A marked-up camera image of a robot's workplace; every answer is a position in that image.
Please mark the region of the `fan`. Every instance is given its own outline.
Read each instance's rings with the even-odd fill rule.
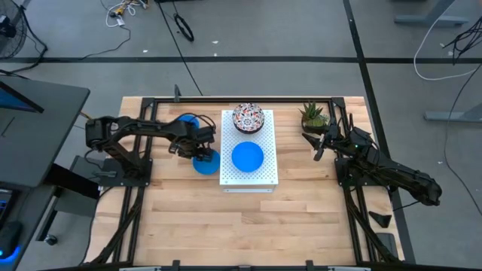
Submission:
[[[25,14],[12,0],[0,0],[0,59],[14,57],[27,36]]]

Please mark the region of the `blue light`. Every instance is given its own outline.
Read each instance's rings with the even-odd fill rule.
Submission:
[[[19,253],[20,253],[20,246],[17,246],[17,248],[15,248],[15,250],[14,250],[14,253],[12,253],[12,255],[6,257],[5,259],[0,259],[0,264],[13,263],[15,261],[15,259],[17,258]]]

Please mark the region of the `wooden tabletop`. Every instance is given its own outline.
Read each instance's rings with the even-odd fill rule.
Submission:
[[[141,101],[142,97],[124,97],[120,115],[138,117]],[[371,132],[364,98],[345,97],[345,102],[355,125]],[[221,110],[236,105],[161,104],[157,119],[169,121],[185,112],[210,116],[218,126],[212,148],[220,151]],[[302,104],[259,105],[274,111],[279,175],[275,192],[223,193],[218,172],[200,175],[190,160],[168,153],[166,139],[155,138],[151,185],[145,191],[135,265],[169,266],[173,260],[180,260],[183,266],[300,266],[305,260],[313,260],[315,265],[355,263],[343,191],[334,170],[335,154],[326,150],[321,161],[313,161],[314,151],[301,136],[298,109]],[[132,149],[133,140],[125,138],[122,144]],[[383,187],[363,190],[369,211],[393,215]],[[123,196],[124,188],[116,187],[99,202],[87,261],[99,254],[117,229]],[[386,229],[372,218],[370,223],[376,233],[395,236],[398,256],[403,259],[395,218]],[[368,260],[360,227],[358,234],[364,260]],[[126,239],[121,259],[127,254]]]

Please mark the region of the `black desk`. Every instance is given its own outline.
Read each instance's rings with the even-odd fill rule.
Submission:
[[[5,76],[0,80],[44,108],[42,114],[0,108],[0,122],[15,117],[4,132],[5,137],[0,138],[0,183],[21,191],[7,221],[18,220],[23,225],[18,255],[10,262],[0,263],[0,270],[15,270],[50,200],[60,190],[57,184],[65,182],[70,188],[88,181],[74,173],[70,175],[70,171],[53,162],[90,91]]]

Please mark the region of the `blue bowl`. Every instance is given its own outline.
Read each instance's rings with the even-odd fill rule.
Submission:
[[[182,121],[185,121],[185,122],[188,122],[188,123],[193,123],[195,125],[195,127],[199,129],[199,121],[196,118],[196,116],[193,116],[191,114],[187,114],[187,115],[184,115],[184,116],[180,117],[178,120],[182,120]]]
[[[258,144],[243,142],[234,147],[231,159],[234,166],[242,172],[254,172],[263,164],[264,154]]]
[[[206,161],[198,161],[196,158],[193,158],[193,167],[196,169],[197,172],[203,175],[211,175],[218,171],[219,164],[221,163],[221,157],[217,151],[212,150],[212,159],[211,162]]]

